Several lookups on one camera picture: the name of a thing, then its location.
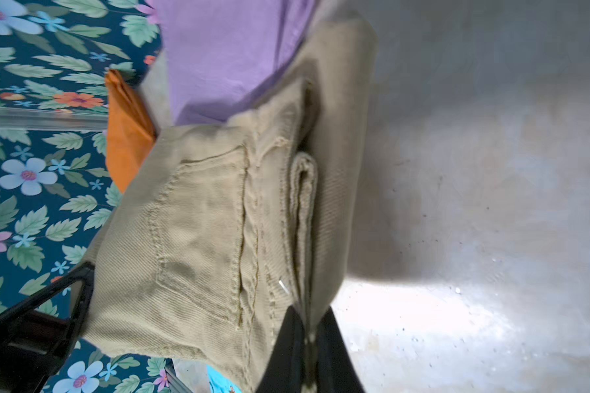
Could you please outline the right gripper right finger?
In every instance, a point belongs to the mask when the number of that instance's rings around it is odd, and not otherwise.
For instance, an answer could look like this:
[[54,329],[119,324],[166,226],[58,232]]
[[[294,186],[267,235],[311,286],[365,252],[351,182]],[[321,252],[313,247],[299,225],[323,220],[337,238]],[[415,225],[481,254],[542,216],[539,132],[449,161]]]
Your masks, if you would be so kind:
[[364,393],[331,308],[317,327],[317,389],[320,393]]

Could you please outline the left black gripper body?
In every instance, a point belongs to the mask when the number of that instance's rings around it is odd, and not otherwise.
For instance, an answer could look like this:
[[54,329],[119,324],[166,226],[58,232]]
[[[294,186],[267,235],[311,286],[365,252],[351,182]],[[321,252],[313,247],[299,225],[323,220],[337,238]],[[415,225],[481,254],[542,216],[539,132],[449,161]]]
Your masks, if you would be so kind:
[[[94,270],[92,263],[85,262],[0,314],[0,392],[40,392],[61,370],[81,337],[93,296]],[[73,285],[76,300],[68,318],[38,310]]]

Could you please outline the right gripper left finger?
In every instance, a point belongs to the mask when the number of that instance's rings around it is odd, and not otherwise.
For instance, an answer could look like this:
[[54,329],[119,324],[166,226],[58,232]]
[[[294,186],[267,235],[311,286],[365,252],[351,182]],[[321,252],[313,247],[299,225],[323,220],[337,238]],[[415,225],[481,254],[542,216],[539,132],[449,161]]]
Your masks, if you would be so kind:
[[290,306],[256,393],[300,393],[304,382],[305,328]]

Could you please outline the turquoise pants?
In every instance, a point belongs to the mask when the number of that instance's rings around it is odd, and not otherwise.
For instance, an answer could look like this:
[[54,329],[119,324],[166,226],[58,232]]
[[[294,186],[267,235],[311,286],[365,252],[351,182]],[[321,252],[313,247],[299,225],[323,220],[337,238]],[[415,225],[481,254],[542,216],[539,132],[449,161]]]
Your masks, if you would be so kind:
[[240,389],[213,367],[206,367],[211,393],[241,393]]

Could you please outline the khaki pants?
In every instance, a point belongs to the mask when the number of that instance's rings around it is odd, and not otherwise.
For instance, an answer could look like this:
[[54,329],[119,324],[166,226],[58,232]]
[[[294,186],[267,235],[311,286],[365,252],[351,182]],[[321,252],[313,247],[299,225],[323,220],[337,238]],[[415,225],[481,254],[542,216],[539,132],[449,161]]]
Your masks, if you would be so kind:
[[198,360],[256,392],[293,306],[301,392],[319,392],[317,327],[347,269],[375,49],[361,15],[322,21],[251,109],[159,135],[85,253],[88,342]]

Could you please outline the orange pants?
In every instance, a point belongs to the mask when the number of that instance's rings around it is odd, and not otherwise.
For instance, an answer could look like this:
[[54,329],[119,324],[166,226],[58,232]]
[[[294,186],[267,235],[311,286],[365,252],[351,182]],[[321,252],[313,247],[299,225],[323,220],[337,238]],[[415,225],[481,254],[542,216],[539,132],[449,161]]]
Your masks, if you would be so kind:
[[106,73],[108,130],[106,166],[111,180],[124,193],[151,152],[156,129],[136,91],[118,70]]

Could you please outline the purple pants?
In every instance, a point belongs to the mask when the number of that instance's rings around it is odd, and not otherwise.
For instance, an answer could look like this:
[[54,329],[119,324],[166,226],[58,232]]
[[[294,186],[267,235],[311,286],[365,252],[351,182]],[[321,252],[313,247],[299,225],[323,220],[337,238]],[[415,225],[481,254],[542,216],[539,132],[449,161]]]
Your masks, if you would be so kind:
[[158,1],[175,125],[226,121],[280,78],[313,1]]

